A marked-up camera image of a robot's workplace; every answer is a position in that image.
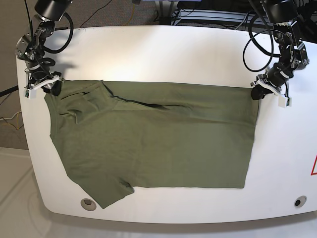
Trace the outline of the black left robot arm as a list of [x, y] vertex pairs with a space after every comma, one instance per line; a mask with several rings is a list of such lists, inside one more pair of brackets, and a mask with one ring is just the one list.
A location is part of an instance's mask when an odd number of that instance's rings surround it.
[[257, 76], [253, 82], [251, 98], [261, 100], [268, 94], [281, 92], [285, 86], [288, 95], [288, 81], [294, 77], [294, 71], [302, 70], [309, 64], [305, 44], [298, 24], [297, 6], [292, 0], [262, 0], [260, 1], [268, 21], [272, 24], [269, 33], [279, 47], [279, 54], [272, 54], [264, 50], [252, 34], [252, 26], [258, 15], [255, 15], [249, 25], [249, 36], [256, 47], [264, 54], [278, 58], [273, 67], [267, 67], [265, 73]]

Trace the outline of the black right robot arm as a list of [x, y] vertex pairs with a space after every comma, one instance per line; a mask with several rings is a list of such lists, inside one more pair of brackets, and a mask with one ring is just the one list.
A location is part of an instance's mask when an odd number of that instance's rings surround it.
[[[59, 54], [70, 44], [74, 24], [66, 10], [71, 4], [71, 0], [39, 0], [35, 4], [36, 14], [28, 17], [29, 28], [18, 41], [15, 49], [16, 57], [26, 63], [24, 96], [28, 99], [35, 98], [39, 89], [54, 96], [58, 96], [61, 92], [64, 78], [61, 72], [50, 71], [50, 68], [55, 66], [55, 60], [46, 57], [45, 53]], [[61, 48], [50, 49], [45, 46], [46, 39], [52, 36], [55, 23], [63, 17], [70, 26], [68, 39]]]

